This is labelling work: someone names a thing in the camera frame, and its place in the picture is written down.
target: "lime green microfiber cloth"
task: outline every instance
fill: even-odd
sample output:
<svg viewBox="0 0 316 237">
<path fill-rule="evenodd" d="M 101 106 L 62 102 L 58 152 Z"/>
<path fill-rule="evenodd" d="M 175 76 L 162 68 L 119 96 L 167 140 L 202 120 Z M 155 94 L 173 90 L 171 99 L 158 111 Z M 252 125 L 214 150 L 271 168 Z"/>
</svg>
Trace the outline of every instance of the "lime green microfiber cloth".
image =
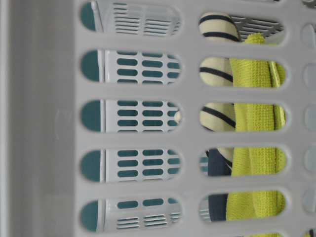
<svg viewBox="0 0 316 237">
<path fill-rule="evenodd" d="M 250 35 L 245 43 L 264 44 L 260 34 Z M 236 87 L 279 87 L 285 70 L 275 62 L 230 59 Z M 236 131 L 274 131 L 285 125 L 283 108 L 266 104 L 235 103 Z M 232 176 L 276 174 L 285 167 L 285 155 L 277 148 L 235 148 Z M 227 221 L 276 216 L 285 207 L 278 191 L 231 193 L 227 201 Z M 252 237 L 280 237 L 279 234 Z"/>
</svg>

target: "oval hole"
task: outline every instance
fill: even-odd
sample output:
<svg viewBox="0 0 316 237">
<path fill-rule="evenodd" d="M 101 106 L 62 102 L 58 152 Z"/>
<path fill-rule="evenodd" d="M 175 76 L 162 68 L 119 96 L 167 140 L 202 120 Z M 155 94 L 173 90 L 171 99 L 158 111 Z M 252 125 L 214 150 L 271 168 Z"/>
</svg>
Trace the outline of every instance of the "oval hole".
<svg viewBox="0 0 316 237">
<path fill-rule="evenodd" d="M 138 121 L 137 120 L 119 120 L 118 126 L 121 127 L 129 127 L 129 126 L 137 126 Z"/>
<path fill-rule="evenodd" d="M 137 150 L 121 150 L 121 151 L 118 151 L 118 156 L 119 157 L 136 157 L 138 156 L 138 151 Z"/>
<path fill-rule="evenodd" d="M 169 121 L 168 121 L 168 125 L 174 127 L 174 126 L 177 126 L 178 124 L 177 124 L 177 122 L 174 121 L 174 120 L 169 120 Z"/>
<path fill-rule="evenodd" d="M 169 155 L 176 155 L 177 153 L 175 151 L 173 151 L 173 150 L 168 150 L 168 154 Z"/>
<path fill-rule="evenodd" d="M 136 56 L 137 52 L 130 52 L 130 51 L 117 51 L 119 55 L 128 55 L 128 56 Z"/>
<path fill-rule="evenodd" d="M 137 116 L 138 112 L 137 110 L 119 110 L 118 115 L 119 116 Z"/>
<path fill-rule="evenodd" d="M 145 169 L 143 170 L 144 176 L 162 175 L 163 169 Z"/>
<path fill-rule="evenodd" d="M 162 126 L 163 122 L 161 120 L 144 120 L 144 126 Z"/>
<path fill-rule="evenodd" d="M 168 73 L 168 78 L 176 79 L 178 77 L 179 77 L 179 73 L 174 73 L 174 72 Z"/>
<path fill-rule="evenodd" d="M 85 127 L 91 131 L 101 130 L 101 106 L 100 101 L 87 103 L 81 112 L 81 120 Z"/>
<path fill-rule="evenodd" d="M 134 129 L 126 129 L 126 130 L 119 130 L 118 132 L 138 132 L 138 131 Z"/>
<path fill-rule="evenodd" d="M 170 158 L 168 159 L 168 164 L 180 164 L 179 158 Z"/>
<path fill-rule="evenodd" d="M 170 6 L 93 1 L 83 6 L 82 24 L 91 31 L 142 37 L 169 37 L 181 26 L 179 13 Z"/>
<path fill-rule="evenodd" d="M 138 207 L 137 201 L 121 201 L 118 203 L 119 209 L 129 209 Z"/>
<path fill-rule="evenodd" d="M 118 69 L 118 75 L 120 76 L 137 76 L 138 72 L 135 69 Z"/>
<path fill-rule="evenodd" d="M 286 116 L 278 105 L 208 103 L 201 109 L 200 123 L 211 132 L 272 132 L 286 125 Z"/>
<path fill-rule="evenodd" d="M 81 173 L 90 181 L 100 181 L 100 151 L 87 153 L 81 162 Z"/>
<path fill-rule="evenodd" d="M 260 80 L 253 79 L 249 68 L 260 70 L 263 75 Z M 286 71 L 281 64 L 273 61 L 209 57 L 201 63 L 199 75 L 209 86 L 277 89 L 284 83 Z"/>
<path fill-rule="evenodd" d="M 163 199 L 156 198 L 156 199 L 147 199 L 143 201 L 144 206 L 159 206 L 163 205 Z"/>
<path fill-rule="evenodd" d="M 143 150 L 144 156 L 161 156 L 163 154 L 163 150 Z"/>
<path fill-rule="evenodd" d="M 137 170 L 124 170 L 118 172 L 118 177 L 126 178 L 126 177 L 136 177 L 138 175 Z"/>
<path fill-rule="evenodd" d="M 168 102 L 167 104 L 169 107 L 177 107 L 175 104 Z"/>
<path fill-rule="evenodd" d="M 81 223 L 89 231 L 96 232 L 98 225 L 98 201 L 87 204 L 81 211 Z"/>
<path fill-rule="evenodd" d="M 211 148 L 201 154 L 199 165 L 209 177 L 273 175 L 286 167 L 286 155 L 276 147 Z"/>
<path fill-rule="evenodd" d="M 143 116 L 146 117 L 160 117 L 163 115 L 163 112 L 160 110 L 144 110 Z"/>
<path fill-rule="evenodd" d="M 144 80 L 143 84 L 163 84 L 163 82 L 159 80 Z"/>
<path fill-rule="evenodd" d="M 149 165 L 162 165 L 163 160 L 162 159 L 145 159 L 143 160 L 143 165 L 144 166 L 149 166 Z"/>
<path fill-rule="evenodd" d="M 82 73 L 91 81 L 99 81 L 99 66 L 97 50 L 90 51 L 81 60 Z"/>
<path fill-rule="evenodd" d="M 281 214 L 284 209 L 285 198 L 279 191 L 215 194 L 201 201 L 200 217 L 208 223 L 265 219 Z"/>
<path fill-rule="evenodd" d="M 137 60 L 136 59 L 129 59 L 129 58 L 119 58 L 117 60 L 117 63 L 119 65 L 125 65 L 125 66 L 136 66 Z"/>
<path fill-rule="evenodd" d="M 137 84 L 138 81 L 137 80 L 133 80 L 133 79 L 118 79 L 118 83 L 134 83 L 134 84 Z"/>
<path fill-rule="evenodd" d="M 201 16 L 198 24 L 201 34 L 216 42 L 244 42 L 254 35 L 261 35 L 267 43 L 275 44 L 283 41 L 285 36 L 280 22 L 265 17 L 208 12 Z"/>
<path fill-rule="evenodd" d="M 179 63 L 168 63 L 167 66 L 171 69 L 180 69 Z"/>
<path fill-rule="evenodd" d="M 160 53 L 143 53 L 144 57 L 152 57 L 152 58 L 161 58 L 162 54 Z"/>
<path fill-rule="evenodd" d="M 179 172 L 179 168 L 168 169 L 168 174 L 177 174 L 178 172 Z"/>
<path fill-rule="evenodd" d="M 137 106 L 138 102 L 132 101 L 132 100 L 119 100 L 118 105 L 119 106 Z"/>
<path fill-rule="evenodd" d="M 144 101 L 143 106 L 145 107 L 161 107 L 163 102 L 161 101 Z"/>
<path fill-rule="evenodd" d="M 177 111 L 168 111 L 169 117 L 174 117 Z"/>
<path fill-rule="evenodd" d="M 135 167 L 138 166 L 137 160 L 120 160 L 118 162 L 119 167 Z"/>
<path fill-rule="evenodd" d="M 143 61 L 144 67 L 152 67 L 152 68 L 161 68 L 162 62 L 160 61 L 150 61 L 150 60 L 144 60 Z"/>
<path fill-rule="evenodd" d="M 148 78 L 161 78 L 162 75 L 163 75 L 163 73 L 160 71 L 148 71 L 148 70 L 143 71 L 143 76 L 148 77 Z"/>
<path fill-rule="evenodd" d="M 175 204 L 175 203 L 178 203 L 178 201 L 176 199 L 173 199 L 173 198 L 168 198 L 168 203 Z"/>
</svg>

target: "laundry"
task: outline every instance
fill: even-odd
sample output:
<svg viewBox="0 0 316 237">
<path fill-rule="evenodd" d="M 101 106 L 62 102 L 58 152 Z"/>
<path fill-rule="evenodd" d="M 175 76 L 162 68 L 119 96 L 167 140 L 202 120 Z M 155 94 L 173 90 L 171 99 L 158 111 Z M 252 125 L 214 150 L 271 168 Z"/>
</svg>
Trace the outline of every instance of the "laundry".
<svg viewBox="0 0 316 237">
<path fill-rule="evenodd" d="M 250 35 L 245 43 L 264 44 L 260 34 Z M 285 70 L 275 62 L 230 59 L 234 86 L 279 87 Z M 236 132 L 274 131 L 285 125 L 285 112 L 280 106 L 235 103 Z M 276 174 L 285 167 L 284 152 L 277 148 L 235 148 L 232 176 Z M 285 207 L 277 191 L 231 193 L 227 200 L 228 221 L 266 218 L 280 214 Z M 279 234 L 251 237 L 279 237 Z"/>
<path fill-rule="evenodd" d="M 208 40 L 240 41 L 232 19 L 223 13 L 206 13 L 201 17 L 199 28 Z M 207 58 L 200 66 L 200 76 L 210 86 L 233 86 L 233 75 L 228 58 Z M 211 131 L 234 131 L 233 104 L 208 103 L 200 112 L 200 122 Z M 218 148 L 208 152 L 208 176 L 231 175 L 233 149 Z M 226 220 L 227 194 L 208 197 L 211 221 Z"/>
</svg>

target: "laundry basket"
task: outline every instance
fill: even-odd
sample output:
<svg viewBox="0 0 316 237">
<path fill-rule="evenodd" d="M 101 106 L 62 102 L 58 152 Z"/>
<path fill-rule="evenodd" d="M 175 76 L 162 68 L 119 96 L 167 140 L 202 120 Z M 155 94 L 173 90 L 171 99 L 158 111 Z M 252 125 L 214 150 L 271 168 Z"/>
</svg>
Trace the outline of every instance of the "laundry basket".
<svg viewBox="0 0 316 237">
<path fill-rule="evenodd" d="M 81 21 L 87 3 L 95 32 Z M 1 236 L 300 237 L 314 228 L 315 214 L 304 204 L 316 209 L 309 191 L 316 176 L 304 158 L 314 157 L 307 151 L 316 139 L 315 6 L 314 0 L 1 0 Z M 209 11 L 228 13 L 242 40 L 259 24 L 255 32 L 278 45 L 208 41 L 198 21 Z M 92 50 L 98 82 L 81 68 Z M 277 60 L 287 80 L 278 90 L 205 86 L 198 69 L 209 56 Z M 98 102 L 98 131 L 82 121 L 91 101 Z M 209 101 L 280 104 L 288 124 L 274 133 L 210 133 L 198 116 Z M 206 150 L 247 146 L 282 148 L 286 169 L 207 177 Z M 97 182 L 82 173 L 93 151 Z M 271 189 L 286 199 L 279 216 L 210 222 L 209 195 Z M 91 212 L 94 232 L 82 222 Z"/>
</svg>

